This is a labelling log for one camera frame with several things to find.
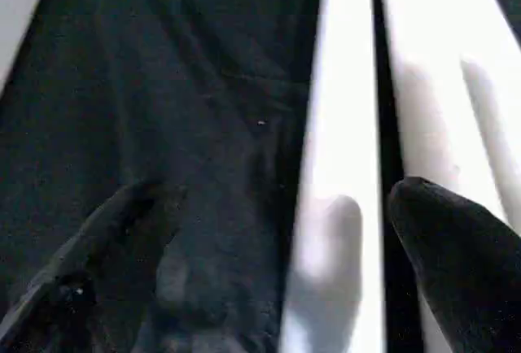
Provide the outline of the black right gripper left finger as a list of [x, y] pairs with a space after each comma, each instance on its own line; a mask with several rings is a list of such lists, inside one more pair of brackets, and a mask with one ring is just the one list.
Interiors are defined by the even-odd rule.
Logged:
[[186, 188], [126, 185], [50, 257], [1, 321], [3, 352], [123, 352], [178, 231]]

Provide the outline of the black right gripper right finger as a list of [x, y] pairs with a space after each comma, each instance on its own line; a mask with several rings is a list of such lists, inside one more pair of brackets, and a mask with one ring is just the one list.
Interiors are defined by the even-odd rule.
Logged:
[[398, 181], [388, 213], [454, 352], [520, 350], [520, 237], [486, 207], [422, 177]]

